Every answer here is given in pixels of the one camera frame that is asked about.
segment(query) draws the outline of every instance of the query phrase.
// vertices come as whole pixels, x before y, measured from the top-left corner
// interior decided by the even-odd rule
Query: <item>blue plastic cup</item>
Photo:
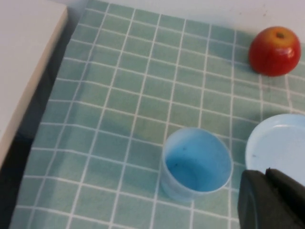
[[[161,186],[180,202],[221,189],[231,178],[233,162],[225,144],[212,133],[184,128],[171,134],[162,152]]]

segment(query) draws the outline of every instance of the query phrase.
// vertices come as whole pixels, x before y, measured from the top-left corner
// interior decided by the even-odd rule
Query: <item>green checkered tablecloth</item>
[[[89,0],[64,59],[10,229],[237,229],[253,128],[305,113],[305,56],[288,75],[247,63],[250,34]],[[231,149],[229,184],[190,204],[167,198],[167,136],[207,129]]]

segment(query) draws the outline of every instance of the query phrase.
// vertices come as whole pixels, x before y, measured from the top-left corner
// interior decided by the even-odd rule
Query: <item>apple stem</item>
[[[277,32],[276,33],[276,37],[283,39],[284,38],[284,34],[282,34],[281,32]]]

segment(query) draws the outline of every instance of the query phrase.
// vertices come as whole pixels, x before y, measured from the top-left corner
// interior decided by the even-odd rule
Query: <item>red apple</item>
[[[301,57],[301,44],[294,32],[285,27],[270,27],[252,41],[249,62],[258,73],[280,76],[293,70]]]

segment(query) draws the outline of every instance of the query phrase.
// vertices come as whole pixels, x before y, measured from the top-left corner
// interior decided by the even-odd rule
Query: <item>light blue lid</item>
[[[305,116],[280,114],[262,121],[246,147],[247,169],[275,168],[305,185]]]

